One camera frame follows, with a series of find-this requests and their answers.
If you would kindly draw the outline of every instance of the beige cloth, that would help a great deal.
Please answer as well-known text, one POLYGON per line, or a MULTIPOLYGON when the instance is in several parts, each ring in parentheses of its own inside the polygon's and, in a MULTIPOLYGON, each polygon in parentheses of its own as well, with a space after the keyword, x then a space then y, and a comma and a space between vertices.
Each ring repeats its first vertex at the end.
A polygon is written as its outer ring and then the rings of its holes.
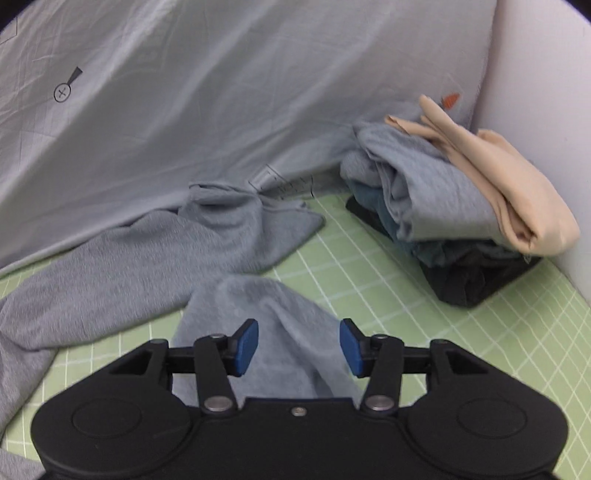
POLYGON ((580 236, 572 212, 550 181, 492 130, 477 135, 454 121, 429 97, 419 104, 424 125, 394 116, 386 123, 429 140, 474 182, 491 203, 499 227, 519 252, 557 255, 580 236))

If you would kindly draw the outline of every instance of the pile of clothes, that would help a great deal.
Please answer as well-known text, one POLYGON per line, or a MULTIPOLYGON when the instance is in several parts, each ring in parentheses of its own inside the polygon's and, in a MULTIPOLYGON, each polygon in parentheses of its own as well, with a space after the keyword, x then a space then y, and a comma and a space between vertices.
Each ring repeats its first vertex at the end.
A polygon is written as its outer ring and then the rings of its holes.
POLYGON ((426 96, 408 110, 356 125, 340 173, 347 208, 416 258, 440 300, 475 306, 577 241, 564 200, 502 136, 469 132, 426 96))

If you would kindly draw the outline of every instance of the metal screw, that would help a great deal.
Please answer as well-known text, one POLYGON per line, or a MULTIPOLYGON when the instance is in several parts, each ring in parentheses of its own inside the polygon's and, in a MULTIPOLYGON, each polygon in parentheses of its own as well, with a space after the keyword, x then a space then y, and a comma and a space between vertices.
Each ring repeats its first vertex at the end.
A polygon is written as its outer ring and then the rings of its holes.
POLYGON ((234 402, 230 400, 228 397, 224 397, 222 395, 216 395, 214 397, 209 397, 204 403, 206 409, 213 412, 221 412, 230 410, 234 402))
POLYGON ((291 409, 291 414, 294 417, 304 417, 308 411, 304 407, 293 407, 291 409))
POLYGON ((372 395, 365 400, 365 405, 373 411, 385 411, 394 408, 395 403, 386 395, 372 395))

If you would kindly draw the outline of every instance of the gray towel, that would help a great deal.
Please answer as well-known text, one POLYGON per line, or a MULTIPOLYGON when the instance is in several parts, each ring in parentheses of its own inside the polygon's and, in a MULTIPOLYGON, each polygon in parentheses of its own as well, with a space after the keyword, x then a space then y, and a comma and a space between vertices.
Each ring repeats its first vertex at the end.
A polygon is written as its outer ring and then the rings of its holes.
MULTIPOLYGON (((41 382, 57 348, 182 308, 216 273, 265 270, 323 222, 302 202, 194 185, 178 213, 151 212, 53 262, 0 300, 0 433, 41 382)), ((0 450, 0 478, 31 479, 41 471, 0 450)))
MULTIPOLYGON (((284 284, 253 275, 213 275, 195 290, 173 337, 190 346, 213 332, 233 333, 247 318, 259 322, 259 347, 246 374, 230 378, 245 397, 352 397, 352 381, 339 346, 339 322, 284 284)), ((173 393, 197 405, 194 375, 176 375, 173 393)))
POLYGON ((492 239, 505 245, 490 203, 428 141, 384 123, 353 130, 359 148, 341 163, 341 176, 383 189, 399 240, 492 239))

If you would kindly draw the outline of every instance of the white backdrop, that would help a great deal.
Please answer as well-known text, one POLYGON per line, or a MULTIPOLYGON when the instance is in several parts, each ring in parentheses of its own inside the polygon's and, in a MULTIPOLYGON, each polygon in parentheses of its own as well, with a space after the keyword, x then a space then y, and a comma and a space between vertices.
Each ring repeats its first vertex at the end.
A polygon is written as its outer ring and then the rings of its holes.
POLYGON ((499 2, 475 125, 502 133, 554 184, 581 239, 558 266, 591 301, 591 24, 563 0, 499 2))
POLYGON ((351 123, 421 93, 460 92, 467 123, 494 9, 37 0, 0 35, 0 274, 177 206, 193 179, 332 166, 351 123))

